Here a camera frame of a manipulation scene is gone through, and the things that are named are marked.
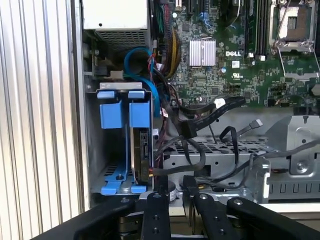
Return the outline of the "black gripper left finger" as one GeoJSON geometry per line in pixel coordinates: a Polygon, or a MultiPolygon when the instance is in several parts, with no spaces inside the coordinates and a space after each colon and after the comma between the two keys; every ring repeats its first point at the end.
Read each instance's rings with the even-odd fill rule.
{"type": "Polygon", "coordinates": [[[113,196],[94,208],[36,236],[37,240],[169,240],[168,177],[141,198],[113,196]]]}

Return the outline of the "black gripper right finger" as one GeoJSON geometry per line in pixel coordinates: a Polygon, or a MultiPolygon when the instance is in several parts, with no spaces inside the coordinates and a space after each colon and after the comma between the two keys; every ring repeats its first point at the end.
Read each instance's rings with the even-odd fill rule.
{"type": "Polygon", "coordinates": [[[183,177],[183,208],[194,232],[209,240],[318,240],[319,231],[242,197],[226,205],[183,177]]]}

